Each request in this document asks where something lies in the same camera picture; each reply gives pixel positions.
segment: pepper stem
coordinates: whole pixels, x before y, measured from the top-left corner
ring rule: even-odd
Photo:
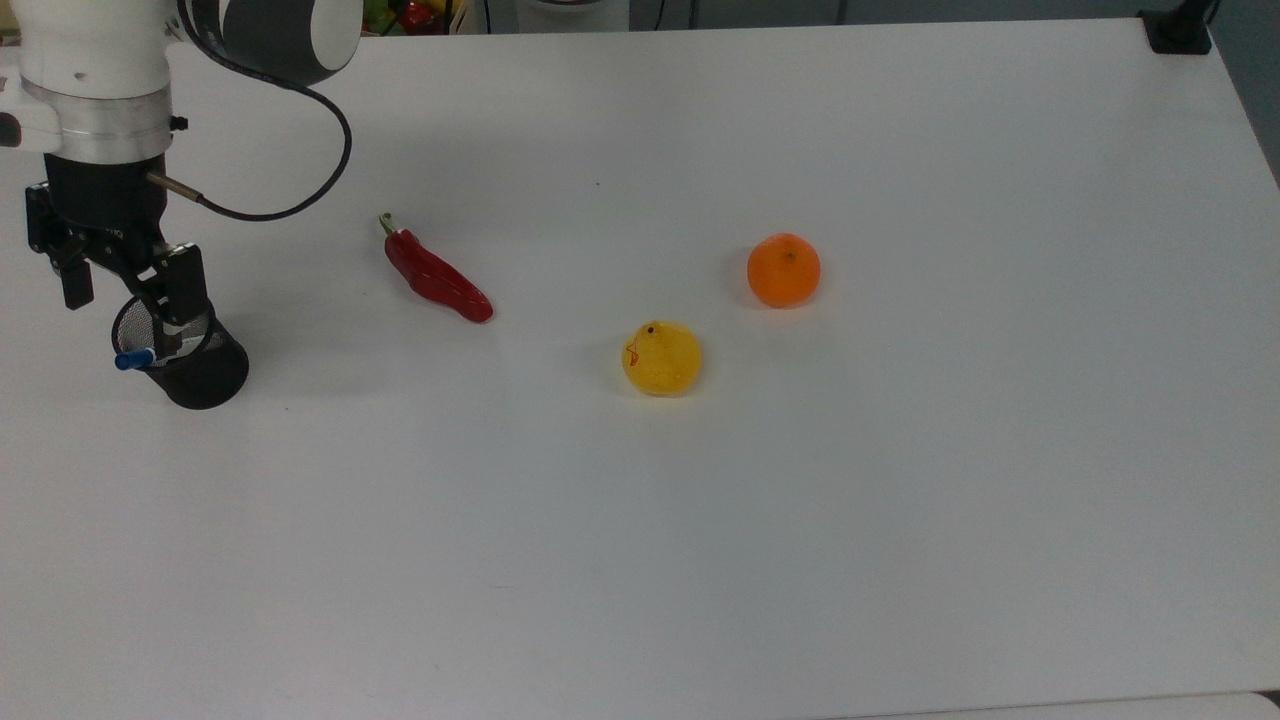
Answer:
[[[392,214],[390,213],[383,213],[381,215],[378,215],[378,224],[383,225],[383,229],[387,231],[388,236],[396,234],[396,233],[399,232],[399,228],[397,228],[394,224],[392,224]]]

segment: white table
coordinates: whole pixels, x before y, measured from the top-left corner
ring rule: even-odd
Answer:
[[[0,54],[5,61],[12,53]],[[330,118],[172,54],[174,177]],[[0,716],[781,720],[1280,687],[1280,192],[1138,20],[366,42],[180,200],[252,372],[61,307],[0,168]],[[392,210],[498,309],[417,300]],[[769,311],[746,250],[809,237]],[[685,398],[618,366],[699,332]]]

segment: black mesh cup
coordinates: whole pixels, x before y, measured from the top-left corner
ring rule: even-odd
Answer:
[[[248,377],[248,355],[218,322],[212,306],[182,328],[179,340],[183,352],[178,356],[138,368],[169,400],[189,410],[207,410],[239,392]],[[111,345],[118,354],[156,346],[151,314],[137,297],[116,315]]]

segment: black cable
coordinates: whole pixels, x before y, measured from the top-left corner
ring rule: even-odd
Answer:
[[[232,218],[232,219],[236,219],[236,220],[244,220],[244,222],[250,222],[250,223],[265,223],[265,222],[269,222],[269,220],[279,220],[280,218],[288,218],[289,215],[296,215],[296,214],[306,210],[307,208],[315,205],[317,200],[320,200],[321,197],[324,197],[325,193],[329,192],[329,190],[332,190],[334,184],[337,184],[338,178],[342,177],[342,172],[347,169],[347,161],[351,160],[351,142],[352,142],[351,141],[351,123],[347,122],[347,115],[343,115],[342,114],[342,109],[338,108],[337,105],[334,105],[332,100],[329,100],[324,95],[320,95],[319,92],[311,90],[310,87],[305,87],[305,86],[301,86],[301,85],[298,85],[296,82],[289,82],[287,79],[271,77],[271,76],[260,73],[257,70],[252,70],[250,68],[246,68],[244,65],[241,65],[239,63],[236,63],[233,60],[228,60],[227,58],[223,58],[218,53],[214,53],[214,50],[210,49],[209,45],[200,37],[200,33],[196,32],[196,27],[192,24],[192,22],[191,22],[191,14],[189,14],[189,12],[187,9],[187,0],[179,0],[178,1],[178,17],[182,19],[182,27],[183,27],[183,29],[187,31],[187,37],[189,37],[191,42],[196,47],[200,47],[200,51],[204,53],[205,56],[207,56],[210,60],[218,63],[219,65],[227,68],[228,70],[232,70],[234,73],[239,73],[239,74],[242,74],[244,77],[250,77],[250,78],[253,78],[256,81],[261,81],[261,82],[265,82],[265,83],[269,83],[269,85],[274,85],[274,86],[282,87],[284,90],[292,90],[293,92],[297,92],[298,95],[305,95],[305,96],[315,100],[316,102],[324,105],[325,108],[328,108],[329,111],[333,113],[333,117],[338,118],[338,124],[342,126],[342,159],[338,160],[338,167],[333,169],[333,174],[330,174],[329,179],[326,179],[324,182],[324,184],[320,186],[320,190],[312,192],[310,197],[307,197],[302,202],[298,202],[293,208],[289,208],[288,210],[282,210],[279,213],[261,213],[261,214],[259,214],[259,213],[241,213],[238,210],[230,210],[228,208],[223,208],[221,205],[214,202],[212,200],[209,200],[207,197],[205,197],[204,195],[200,195],[200,193],[197,193],[191,200],[193,200],[193,201],[204,205],[205,208],[212,210],[214,213],[218,213],[219,215],[224,215],[227,218]]]
[[[378,33],[378,37],[387,37],[392,32],[392,28],[394,28],[401,22],[401,19],[404,18],[404,13],[408,12],[408,1],[410,0],[404,0],[404,4],[401,5],[401,9],[396,13],[396,17],[392,18],[392,22],[387,23],[387,27],[383,28],[383,32]]]

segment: orange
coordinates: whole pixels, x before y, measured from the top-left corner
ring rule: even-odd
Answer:
[[[799,305],[818,290],[822,263],[803,237],[782,232],[755,246],[746,260],[746,282],[772,307]]]

